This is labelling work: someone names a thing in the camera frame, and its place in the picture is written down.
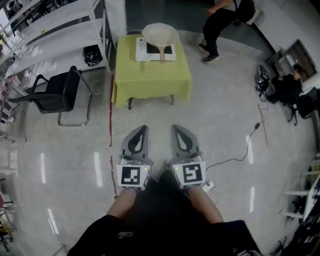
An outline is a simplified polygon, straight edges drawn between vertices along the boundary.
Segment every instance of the white shelving unit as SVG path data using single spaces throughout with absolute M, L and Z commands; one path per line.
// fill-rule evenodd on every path
M 39 0 L 31 1 L 9 20 L 2 30 L 14 22 L 19 13 L 22 14 L 38 2 Z M 102 18 L 96 18 L 95 15 L 95 8 L 98 5 L 103 8 Z M 69 22 L 73 25 L 59 29 L 59 26 Z M 19 86 L 23 90 L 32 87 L 37 75 L 42 74 L 50 79 L 52 76 L 68 72 L 73 65 L 79 70 L 105 67 L 108 72 L 110 71 L 108 59 L 113 42 L 103 0 L 78 0 L 53 10 L 25 28 L 19 35 L 15 37 L 11 35 L 7 39 L 7 44 L 9 47 L 4 47 L 0 65 L 15 56 L 15 61 L 9 67 L 6 77 L 23 72 Z M 98 45 L 102 60 L 90 67 L 85 63 L 82 53 L 83 47 L 92 45 Z

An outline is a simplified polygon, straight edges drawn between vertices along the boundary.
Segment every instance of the white wall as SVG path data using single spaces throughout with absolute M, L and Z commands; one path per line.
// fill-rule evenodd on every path
M 300 39 L 317 68 L 320 68 L 320 14 L 309 0 L 255 0 L 263 14 L 255 24 L 272 47 L 288 49 Z M 305 88 L 320 88 L 320 75 Z
M 114 43 L 127 34 L 125 0 L 104 0 Z

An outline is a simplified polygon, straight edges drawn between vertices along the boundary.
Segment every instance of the seated person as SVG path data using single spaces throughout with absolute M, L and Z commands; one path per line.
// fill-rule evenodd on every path
M 271 83 L 274 85 L 275 93 L 267 96 L 269 102 L 274 104 L 277 101 L 281 101 L 282 103 L 287 104 L 292 96 L 302 93 L 301 77 L 304 69 L 299 64 L 295 64 L 293 69 L 292 74 L 283 77 L 276 76 L 271 80 Z

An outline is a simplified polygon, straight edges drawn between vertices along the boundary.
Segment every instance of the person's leg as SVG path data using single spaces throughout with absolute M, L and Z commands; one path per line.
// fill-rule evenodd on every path
M 235 12 L 227 9 L 219 9 L 210 15 L 203 27 L 203 35 L 209 56 L 217 57 L 217 39 L 223 29 L 229 26 L 235 19 Z

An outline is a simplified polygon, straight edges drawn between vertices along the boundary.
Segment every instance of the white box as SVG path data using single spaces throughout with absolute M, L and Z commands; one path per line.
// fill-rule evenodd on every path
M 151 176 L 150 165 L 120 165 L 116 166 L 118 185 L 125 190 L 145 190 Z
M 181 189 L 201 186 L 206 182 L 206 162 L 174 164 L 173 174 Z

